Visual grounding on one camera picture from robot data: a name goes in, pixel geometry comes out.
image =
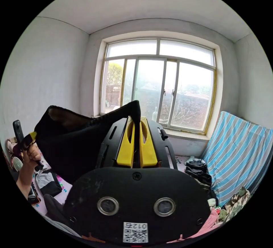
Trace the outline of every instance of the blue striped fabric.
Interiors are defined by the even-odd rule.
[[[259,181],[258,175],[264,175],[272,146],[273,129],[221,112],[217,127],[202,154],[220,206],[243,186],[246,189],[255,186],[254,183]]]

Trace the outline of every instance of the sticker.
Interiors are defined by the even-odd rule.
[[[123,223],[123,242],[147,243],[148,242],[148,224],[124,222]]]

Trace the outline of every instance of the hand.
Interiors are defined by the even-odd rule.
[[[41,160],[41,152],[36,143],[32,144],[28,150],[23,150],[24,164],[26,163],[31,168],[37,166],[36,161]]]

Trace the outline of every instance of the window frame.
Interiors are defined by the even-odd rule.
[[[157,48],[156,48],[156,54],[155,55],[143,55],[143,54],[138,54],[138,55],[122,55],[122,56],[116,56],[116,57],[107,57],[108,51],[109,51],[109,46],[112,44],[116,43],[122,43],[122,42],[131,42],[131,41],[138,41],[138,40],[156,40],[157,41]],[[168,56],[168,55],[160,55],[160,41],[161,40],[168,40],[168,41],[174,41],[174,42],[182,42],[190,45],[195,45],[207,50],[212,51],[212,59],[213,59],[213,65],[209,65],[203,62],[195,61],[192,59],[186,59],[182,57],[175,57],[175,56]],[[127,60],[128,59],[135,59],[135,69],[134,69],[134,77],[133,77],[133,85],[132,85],[132,96],[131,96],[131,101],[134,99],[135,95],[135,84],[136,84],[136,73],[137,73],[137,68],[138,68],[138,62],[140,59],[148,59],[148,60],[163,60],[164,61],[164,71],[163,71],[163,78],[162,78],[162,87],[161,87],[161,96],[160,96],[160,101],[159,101],[159,107],[158,107],[158,117],[157,117],[157,122],[159,121],[160,113],[161,113],[161,106],[162,106],[162,101],[163,101],[163,94],[164,94],[164,85],[165,85],[165,77],[166,77],[166,65],[167,61],[172,61],[177,63],[177,68],[176,68],[176,76],[175,76],[175,88],[174,88],[174,95],[172,97],[172,102],[171,102],[171,109],[170,109],[170,114],[169,114],[169,122],[168,124],[165,123],[160,123],[163,128],[165,129],[170,129],[170,130],[175,130],[175,131],[180,131],[180,132],[186,132],[186,133],[194,133],[194,134],[199,134],[199,135],[206,135],[212,112],[213,112],[213,107],[214,107],[214,102],[215,102],[215,96],[216,96],[216,74],[217,74],[217,66],[216,66],[216,59],[215,59],[215,49],[210,48],[208,46],[198,44],[195,42],[190,42],[186,40],[181,40],[181,39],[176,39],[176,38],[168,38],[168,37],[137,37],[137,38],[131,38],[131,39],[125,39],[125,40],[119,40],[119,41],[112,41],[106,44],[105,47],[105,52],[104,52],[104,59],[103,59],[103,65],[102,65],[102,74],[101,74],[101,85],[100,85],[100,115],[103,115],[105,113],[102,112],[102,100],[103,100],[103,83],[105,79],[105,62],[106,61],[112,61],[112,60],[118,60],[118,59],[124,59],[124,66],[123,66],[123,75],[122,75],[122,84],[121,84],[121,97],[120,97],[120,106],[123,104],[123,91],[124,91],[124,82],[125,82],[125,73],[126,73],[126,66],[127,66]],[[201,67],[204,69],[208,69],[213,72],[213,85],[212,85],[212,94],[211,94],[211,101],[210,105],[207,110],[207,116],[206,120],[204,122],[204,127],[203,131],[196,130],[196,129],[191,129],[191,128],[181,128],[181,127],[175,127],[171,126],[171,120],[173,116],[173,111],[175,107],[175,101],[176,101],[176,95],[177,95],[177,87],[178,87],[178,77],[179,77],[179,65],[180,63],[187,63],[193,66]]]

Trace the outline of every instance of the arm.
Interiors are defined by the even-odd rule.
[[[27,151],[23,151],[23,155],[24,164],[19,172],[16,184],[27,199],[31,188],[34,168],[37,166],[36,161],[41,160],[41,155],[36,144],[31,145]]]
[[[28,194],[30,192],[33,173],[34,173],[34,169],[28,164],[24,163],[23,167],[21,168],[19,172],[19,177],[16,182],[18,188],[23,193],[26,199],[28,198]]]

